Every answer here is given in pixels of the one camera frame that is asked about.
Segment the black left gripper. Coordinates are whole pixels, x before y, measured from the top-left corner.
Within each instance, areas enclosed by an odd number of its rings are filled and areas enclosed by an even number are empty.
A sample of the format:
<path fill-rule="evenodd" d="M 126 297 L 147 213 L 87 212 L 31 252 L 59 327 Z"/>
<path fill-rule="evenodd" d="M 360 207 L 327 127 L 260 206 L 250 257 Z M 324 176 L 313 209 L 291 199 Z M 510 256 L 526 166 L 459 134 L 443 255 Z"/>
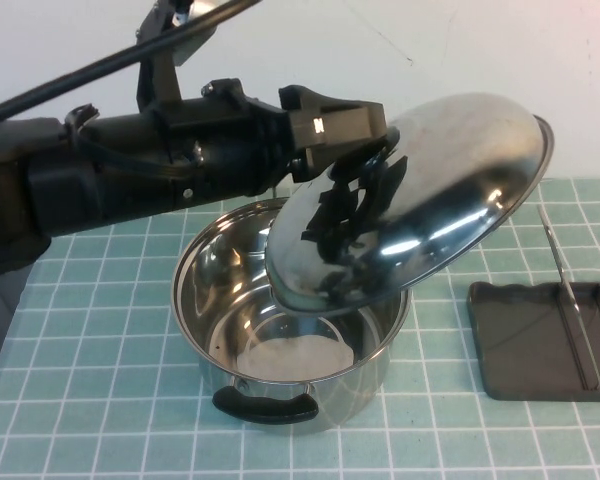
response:
<path fill-rule="evenodd" d="M 388 160 L 401 140 L 376 102 L 289 85 L 275 107 L 247 96 L 237 78 L 214 80 L 202 94 L 212 110 L 194 142 L 194 165 L 236 196 L 258 195 L 288 175 L 294 183 L 311 181 L 337 161 L 375 149 L 373 160 Z"/>

